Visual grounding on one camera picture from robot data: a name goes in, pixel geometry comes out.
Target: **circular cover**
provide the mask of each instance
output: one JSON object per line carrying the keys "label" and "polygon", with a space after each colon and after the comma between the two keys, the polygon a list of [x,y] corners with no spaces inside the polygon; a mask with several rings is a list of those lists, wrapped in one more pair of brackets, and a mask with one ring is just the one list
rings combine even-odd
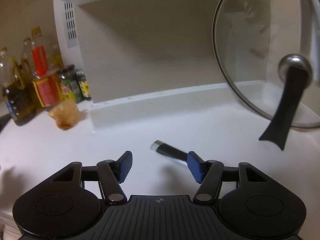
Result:
{"label": "circular cover", "polygon": [[220,0],[212,27],[218,65],[232,90],[256,113],[272,119],[284,78],[279,63],[299,54],[311,65],[292,127],[320,127],[319,0]]}

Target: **black handle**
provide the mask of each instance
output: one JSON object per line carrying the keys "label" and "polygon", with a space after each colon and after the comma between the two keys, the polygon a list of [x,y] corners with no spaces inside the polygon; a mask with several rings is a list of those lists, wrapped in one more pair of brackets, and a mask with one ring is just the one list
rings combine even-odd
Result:
{"label": "black handle", "polygon": [[284,150],[294,114],[307,83],[307,71],[295,66],[289,67],[280,104],[268,128],[259,138],[260,141],[273,142]]}

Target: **dark liquid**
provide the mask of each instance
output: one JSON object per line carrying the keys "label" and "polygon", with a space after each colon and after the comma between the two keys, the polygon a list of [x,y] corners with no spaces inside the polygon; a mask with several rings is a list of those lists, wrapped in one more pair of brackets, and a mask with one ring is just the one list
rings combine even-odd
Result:
{"label": "dark liquid", "polygon": [[2,89],[5,103],[16,125],[22,126],[36,115],[36,106],[28,88],[18,89],[14,84]]}

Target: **air vent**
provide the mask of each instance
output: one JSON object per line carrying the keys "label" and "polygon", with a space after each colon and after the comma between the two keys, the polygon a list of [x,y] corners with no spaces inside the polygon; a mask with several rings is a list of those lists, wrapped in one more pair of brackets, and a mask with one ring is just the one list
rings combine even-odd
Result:
{"label": "air vent", "polygon": [[62,17],[63,17],[64,30],[66,33],[67,45],[68,45],[68,48],[71,48],[78,45],[74,7],[73,7],[73,4],[68,1],[64,2],[62,6],[63,6]]}

